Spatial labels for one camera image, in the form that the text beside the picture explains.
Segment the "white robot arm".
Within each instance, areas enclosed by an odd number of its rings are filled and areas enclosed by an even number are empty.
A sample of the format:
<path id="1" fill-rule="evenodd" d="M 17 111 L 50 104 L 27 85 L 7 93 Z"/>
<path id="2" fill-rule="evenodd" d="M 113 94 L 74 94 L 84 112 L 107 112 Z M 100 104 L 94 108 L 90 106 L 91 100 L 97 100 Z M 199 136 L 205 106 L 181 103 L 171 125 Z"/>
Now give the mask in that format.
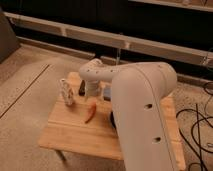
<path id="1" fill-rule="evenodd" d="M 111 104 L 126 171 L 178 171 L 160 101 L 177 84 L 165 62 L 105 66 L 93 59 L 79 69 L 90 92 L 111 84 Z"/>

